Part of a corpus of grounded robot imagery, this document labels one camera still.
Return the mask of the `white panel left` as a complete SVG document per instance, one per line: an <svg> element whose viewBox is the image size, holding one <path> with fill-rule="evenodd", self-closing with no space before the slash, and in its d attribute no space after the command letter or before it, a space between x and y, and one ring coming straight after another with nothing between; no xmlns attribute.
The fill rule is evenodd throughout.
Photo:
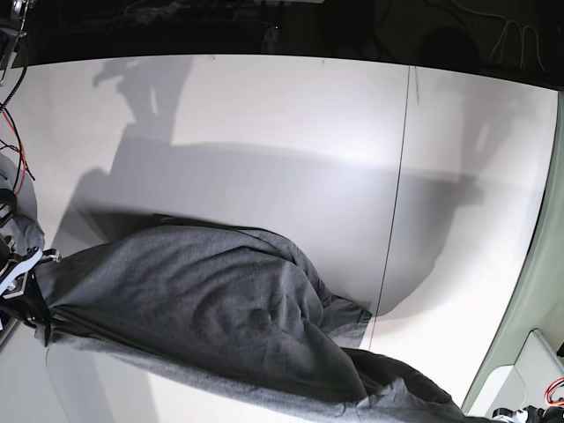
<svg viewBox="0 0 564 423"><path fill-rule="evenodd" d="M93 364L18 324L1 343L2 422L108 422Z"/></svg>

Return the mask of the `grey t-shirt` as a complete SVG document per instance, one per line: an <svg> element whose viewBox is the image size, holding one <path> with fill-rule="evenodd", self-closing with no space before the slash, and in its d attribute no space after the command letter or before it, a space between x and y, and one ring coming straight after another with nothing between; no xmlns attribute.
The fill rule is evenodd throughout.
<svg viewBox="0 0 564 423"><path fill-rule="evenodd" d="M315 422L463 422L451 396L360 349L371 315L287 238L160 226L36 270L50 343Z"/></svg>

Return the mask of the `white panel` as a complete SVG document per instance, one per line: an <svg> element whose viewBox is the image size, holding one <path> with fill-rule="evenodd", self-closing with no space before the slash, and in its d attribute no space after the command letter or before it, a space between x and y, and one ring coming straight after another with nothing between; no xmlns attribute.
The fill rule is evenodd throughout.
<svg viewBox="0 0 564 423"><path fill-rule="evenodd" d="M1 343L2 422L108 422L93 364L18 324Z"/></svg>
<svg viewBox="0 0 564 423"><path fill-rule="evenodd" d="M497 367L490 373L467 414L491 418L499 408L545 408L546 388L562 376L563 359L556 355L542 332L535 329L513 365Z"/></svg>

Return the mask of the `white panel right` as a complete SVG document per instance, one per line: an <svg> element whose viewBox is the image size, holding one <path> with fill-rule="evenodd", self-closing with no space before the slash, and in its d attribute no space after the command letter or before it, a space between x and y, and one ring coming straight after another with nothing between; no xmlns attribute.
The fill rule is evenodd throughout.
<svg viewBox="0 0 564 423"><path fill-rule="evenodd" d="M467 414L491 418L499 408L545 408L546 388L562 376L563 359L556 355L542 332L535 329L513 365L497 367L490 373Z"/></svg>

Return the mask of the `light grey cloth pile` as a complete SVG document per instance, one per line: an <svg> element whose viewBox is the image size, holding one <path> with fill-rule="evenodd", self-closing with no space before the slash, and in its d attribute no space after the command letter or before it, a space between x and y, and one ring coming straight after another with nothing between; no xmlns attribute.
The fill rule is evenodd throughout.
<svg viewBox="0 0 564 423"><path fill-rule="evenodd" d="M1 238L11 237L13 249L24 255L28 249L44 249L45 237L38 224L33 186L23 189L23 202L12 192L17 166L1 155Z"/></svg>

